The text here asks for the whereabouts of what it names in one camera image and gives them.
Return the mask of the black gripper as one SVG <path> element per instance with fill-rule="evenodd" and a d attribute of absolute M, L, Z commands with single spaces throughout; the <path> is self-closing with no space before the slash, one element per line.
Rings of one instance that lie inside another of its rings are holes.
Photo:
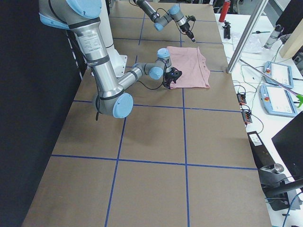
<path fill-rule="evenodd" d="M 191 32 L 191 29 L 190 29 L 190 25 L 188 22 L 185 22 L 184 24 L 180 25 L 179 26 L 180 30 L 181 30 L 181 33 L 183 35 L 187 35 L 188 38 L 192 41 L 192 42 L 195 42 L 195 37 L 194 37 L 194 34 Z"/>
<path fill-rule="evenodd" d="M 163 77 L 163 85 L 166 87 L 168 90 L 171 90 L 170 84 L 174 82 L 175 83 L 175 76 L 173 73 L 166 73 Z"/>

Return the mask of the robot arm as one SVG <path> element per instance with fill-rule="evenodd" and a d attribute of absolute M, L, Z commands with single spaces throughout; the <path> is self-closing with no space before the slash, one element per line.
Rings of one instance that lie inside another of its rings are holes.
<path fill-rule="evenodd" d="M 98 114 L 127 117 L 134 101 L 126 90 L 144 75 L 162 79 L 161 85 L 167 89 L 182 75 L 172 66 L 168 49 L 161 48 L 154 63 L 137 63 L 117 78 L 102 37 L 111 35 L 110 26 L 100 31 L 101 17 L 108 17 L 103 0 L 41 0 L 39 16 L 44 25 L 70 30 L 78 38 L 80 51 L 96 81 L 98 94 L 94 101 Z"/>
<path fill-rule="evenodd" d="M 154 23 L 157 31 L 162 31 L 166 25 L 173 21 L 182 35 L 186 35 L 192 42 L 196 41 L 194 33 L 192 32 L 196 18 L 193 15 L 184 15 L 179 5 L 173 5 L 169 10 L 163 8 L 155 10 L 146 0 L 134 0 L 133 2 L 134 5 L 141 8 Z"/>

